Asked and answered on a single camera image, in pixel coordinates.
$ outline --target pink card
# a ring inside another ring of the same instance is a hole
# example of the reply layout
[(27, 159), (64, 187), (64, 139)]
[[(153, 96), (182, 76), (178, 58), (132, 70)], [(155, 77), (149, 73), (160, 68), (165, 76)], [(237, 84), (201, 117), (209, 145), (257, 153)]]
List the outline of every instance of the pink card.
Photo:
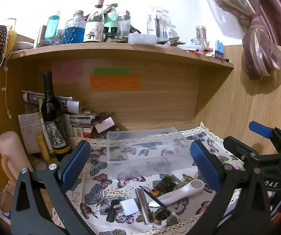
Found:
[(83, 60), (57, 62), (51, 67), (52, 82), (56, 84), (83, 82)]
[(114, 122), (113, 122), (112, 118), (109, 117), (109, 118), (103, 120), (100, 124), (96, 124), (95, 128), (97, 129), (98, 133), (101, 133), (113, 125), (114, 125)]

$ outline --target small black bottle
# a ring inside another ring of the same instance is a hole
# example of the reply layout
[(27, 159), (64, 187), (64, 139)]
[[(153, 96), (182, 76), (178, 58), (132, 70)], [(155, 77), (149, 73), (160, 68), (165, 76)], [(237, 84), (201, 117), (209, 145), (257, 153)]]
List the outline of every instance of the small black bottle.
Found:
[(66, 135), (61, 104), (55, 98), (51, 71), (44, 72), (44, 102), (41, 105), (44, 125), (58, 161), (71, 152), (70, 141)]

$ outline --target sheer curtain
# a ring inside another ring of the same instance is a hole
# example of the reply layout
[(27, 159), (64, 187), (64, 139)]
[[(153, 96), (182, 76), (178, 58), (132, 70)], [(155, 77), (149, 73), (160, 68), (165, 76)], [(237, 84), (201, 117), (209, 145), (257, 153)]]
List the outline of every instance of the sheer curtain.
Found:
[(281, 0), (214, 0), (237, 17), (243, 37), (242, 68), (251, 80), (281, 70)]

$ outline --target metal screw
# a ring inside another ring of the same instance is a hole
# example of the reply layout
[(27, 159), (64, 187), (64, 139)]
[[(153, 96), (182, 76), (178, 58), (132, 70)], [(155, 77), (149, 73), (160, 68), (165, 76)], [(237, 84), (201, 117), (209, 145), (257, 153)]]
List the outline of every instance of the metal screw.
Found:
[(50, 170), (54, 170), (54, 169), (56, 169), (57, 168), (57, 165), (56, 164), (50, 164), (49, 165), (49, 169)]
[(226, 170), (232, 170), (232, 169), (233, 169), (233, 166), (232, 166), (231, 164), (225, 164), (225, 165), (224, 165), (224, 168), (225, 168)]
[(259, 168), (254, 168), (254, 172), (260, 174), (261, 170)]
[(24, 173), (26, 173), (26, 172), (27, 172), (27, 168), (26, 168), (26, 167), (24, 167), (24, 168), (21, 169), (21, 173), (22, 173), (22, 174), (24, 174)]

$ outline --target white plastic box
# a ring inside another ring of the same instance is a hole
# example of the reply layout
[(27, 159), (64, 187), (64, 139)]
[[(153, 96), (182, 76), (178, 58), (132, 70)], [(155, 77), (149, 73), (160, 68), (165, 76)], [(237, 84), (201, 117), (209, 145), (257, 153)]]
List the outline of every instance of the white plastic box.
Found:
[(147, 44), (147, 45), (157, 44), (157, 36), (151, 34), (130, 33), (128, 40), (129, 40), (129, 44)]
[(174, 127), (167, 129), (108, 132), (107, 162), (111, 179), (171, 174), (190, 168), (190, 142)]

